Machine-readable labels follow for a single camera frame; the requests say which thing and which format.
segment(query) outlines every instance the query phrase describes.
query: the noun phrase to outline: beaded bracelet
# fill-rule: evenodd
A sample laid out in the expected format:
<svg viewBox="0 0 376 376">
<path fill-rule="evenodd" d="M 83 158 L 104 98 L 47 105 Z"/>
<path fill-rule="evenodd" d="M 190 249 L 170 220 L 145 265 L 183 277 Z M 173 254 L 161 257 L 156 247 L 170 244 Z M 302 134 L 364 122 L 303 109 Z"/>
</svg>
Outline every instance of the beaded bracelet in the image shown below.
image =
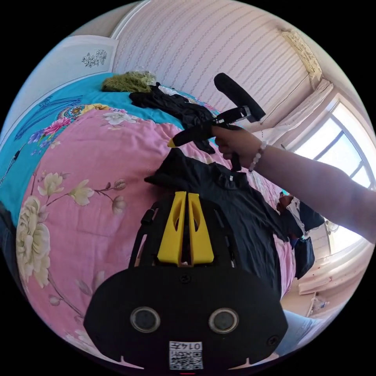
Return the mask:
<svg viewBox="0 0 376 376">
<path fill-rule="evenodd" d="M 266 143 L 265 141 L 263 141 L 263 142 L 261 143 L 261 146 L 260 146 L 260 148 L 259 148 L 259 150 L 258 150 L 256 156 L 253 158 L 253 162 L 251 163 L 251 166 L 250 166 L 249 169 L 248 169 L 249 172 L 252 172 L 252 171 L 254 170 L 254 168 L 255 168 L 257 162 L 259 161 L 259 159 L 261 158 L 261 156 L 262 156 L 264 150 L 266 149 L 266 145 L 267 145 L 267 143 Z"/>
</svg>

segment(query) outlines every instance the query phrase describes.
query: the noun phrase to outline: headboard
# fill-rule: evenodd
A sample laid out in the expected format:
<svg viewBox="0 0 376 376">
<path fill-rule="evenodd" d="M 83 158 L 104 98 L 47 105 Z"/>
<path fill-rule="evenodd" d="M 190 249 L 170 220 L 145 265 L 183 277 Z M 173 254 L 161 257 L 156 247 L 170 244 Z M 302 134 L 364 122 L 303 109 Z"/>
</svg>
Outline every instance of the headboard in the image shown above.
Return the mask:
<svg viewBox="0 0 376 376">
<path fill-rule="evenodd" d="M 70 36 L 60 42 L 28 77 L 14 100 L 0 134 L 0 148 L 20 120 L 58 89 L 85 77 L 112 72 L 116 39 Z"/>
</svg>

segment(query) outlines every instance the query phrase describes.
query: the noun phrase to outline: pink floral bedspread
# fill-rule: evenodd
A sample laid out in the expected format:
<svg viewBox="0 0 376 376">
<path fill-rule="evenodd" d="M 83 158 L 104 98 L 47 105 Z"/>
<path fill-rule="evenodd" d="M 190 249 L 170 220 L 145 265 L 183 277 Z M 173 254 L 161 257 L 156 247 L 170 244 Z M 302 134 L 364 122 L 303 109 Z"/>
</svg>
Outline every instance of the pink floral bedspread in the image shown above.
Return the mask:
<svg viewBox="0 0 376 376">
<path fill-rule="evenodd" d="M 126 111 L 91 110 L 47 149 L 25 192 L 16 248 L 32 307 L 57 335 L 111 362 L 88 338 L 83 318 L 96 288 L 128 267 L 140 220 L 162 193 L 144 178 L 161 165 L 179 131 Z M 230 168 L 218 152 L 208 155 L 193 143 L 181 149 Z M 248 179 L 275 208 L 279 188 L 255 172 Z M 285 294 L 294 256 L 290 244 L 275 242 Z"/>
</svg>

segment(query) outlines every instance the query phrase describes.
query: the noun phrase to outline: label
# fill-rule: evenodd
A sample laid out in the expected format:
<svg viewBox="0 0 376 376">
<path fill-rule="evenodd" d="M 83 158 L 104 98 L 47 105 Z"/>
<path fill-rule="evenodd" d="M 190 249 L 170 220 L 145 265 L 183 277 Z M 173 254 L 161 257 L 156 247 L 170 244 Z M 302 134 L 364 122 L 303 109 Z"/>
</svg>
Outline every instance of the label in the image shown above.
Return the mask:
<svg viewBox="0 0 376 376">
<path fill-rule="evenodd" d="M 195 370 L 203 369 L 202 342 L 170 341 L 170 369 Z"/>
</svg>

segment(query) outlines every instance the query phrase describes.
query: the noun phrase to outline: window frame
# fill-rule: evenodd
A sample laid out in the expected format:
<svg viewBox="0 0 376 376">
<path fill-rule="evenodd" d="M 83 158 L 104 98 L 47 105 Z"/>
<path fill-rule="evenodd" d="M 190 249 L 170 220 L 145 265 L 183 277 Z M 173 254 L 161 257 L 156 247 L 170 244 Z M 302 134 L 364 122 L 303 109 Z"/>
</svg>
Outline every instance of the window frame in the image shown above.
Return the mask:
<svg viewBox="0 0 376 376">
<path fill-rule="evenodd" d="M 364 166 L 365 168 L 365 171 L 367 173 L 367 176 L 368 176 L 368 179 L 370 181 L 370 185 L 368 186 L 368 189 L 372 189 L 372 190 L 375 190 L 376 189 L 376 178 L 372 172 L 372 169 L 370 167 L 370 164 L 365 156 L 365 154 L 363 153 L 362 149 L 360 148 L 359 144 L 357 143 L 357 141 L 355 140 L 355 138 L 352 136 L 352 134 L 347 130 L 347 128 L 333 115 L 333 111 L 337 108 L 337 106 L 339 104 L 342 104 L 343 106 L 345 106 L 345 108 L 350 111 L 351 113 L 353 113 L 351 111 L 351 109 L 348 108 L 348 106 L 346 106 L 345 103 L 343 103 L 340 99 L 336 101 L 336 103 L 334 104 L 334 106 L 332 106 L 332 108 L 330 109 L 330 111 L 328 111 L 327 114 L 325 114 L 325 116 L 301 139 L 299 140 L 299 142 L 297 142 L 292 148 L 289 149 L 289 151 L 295 153 L 301 146 L 303 146 L 316 132 L 318 132 L 323 126 L 324 124 L 329 120 L 333 120 L 338 126 L 339 128 L 341 129 L 341 132 L 339 133 L 339 135 L 332 141 L 330 142 L 330 144 L 325 148 L 323 149 L 315 158 L 313 158 L 314 160 L 318 160 L 320 159 L 325 153 L 327 153 L 337 142 L 338 140 L 343 136 L 345 135 L 348 140 L 351 142 L 351 144 L 353 145 L 353 147 L 355 148 L 355 150 L 357 151 L 357 153 L 359 154 L 360 156 L 360 163 L 358 165 L 358 167 L 355 169 L 355 171 L 350 175 L 351 178 L 353 178 L 355 176 L 355 174 L 357 172 L 359 172 L 359 170 Z"/>
</svg>

